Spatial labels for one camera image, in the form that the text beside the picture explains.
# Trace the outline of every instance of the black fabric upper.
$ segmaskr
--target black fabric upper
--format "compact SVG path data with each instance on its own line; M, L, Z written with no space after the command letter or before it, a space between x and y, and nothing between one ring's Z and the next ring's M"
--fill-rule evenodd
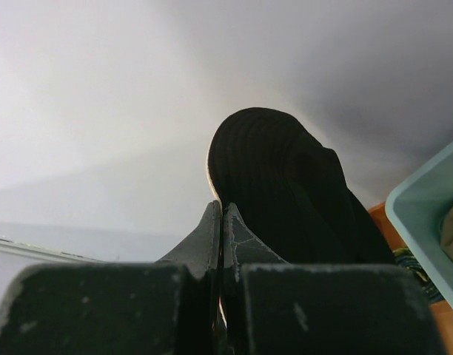
M337 155L293 116L249 108L229 116L210 146L223 204L291 263L391 263L383 235L348 190Z

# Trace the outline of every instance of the shoe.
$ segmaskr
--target shoe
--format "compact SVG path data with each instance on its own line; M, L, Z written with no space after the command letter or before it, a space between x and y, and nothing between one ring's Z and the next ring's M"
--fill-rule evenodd
M290 263L395 264L338 156L285 112L229 116L210 144L207 177L222 207L235 203L248 228Z

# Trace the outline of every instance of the white wall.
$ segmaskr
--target white wall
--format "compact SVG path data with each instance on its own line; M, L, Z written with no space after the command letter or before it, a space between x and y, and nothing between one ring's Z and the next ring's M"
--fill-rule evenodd
M453 1L0 1L0 234L155 260L250 106L296 115L385 200L453 139Z

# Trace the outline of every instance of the plastic bin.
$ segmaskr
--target plastic bin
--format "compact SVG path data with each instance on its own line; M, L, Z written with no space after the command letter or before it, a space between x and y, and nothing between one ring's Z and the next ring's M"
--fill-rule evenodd
M386 214L453 308L453 262L440 247L440 224L453 206L453 142L403 181Z

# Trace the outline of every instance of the wooden surface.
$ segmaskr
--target wooden surface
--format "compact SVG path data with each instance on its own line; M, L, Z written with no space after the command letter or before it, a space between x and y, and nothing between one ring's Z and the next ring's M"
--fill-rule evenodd
M397 249L406 244L401 239L396 229L389 222L384 211L384 203L369 210L370 215L380 228L386 241L391 249ZM453 310L450 308L447 301L441 301L431 305L431 311L440 329L443 341L445 342L449 355L453 355Z

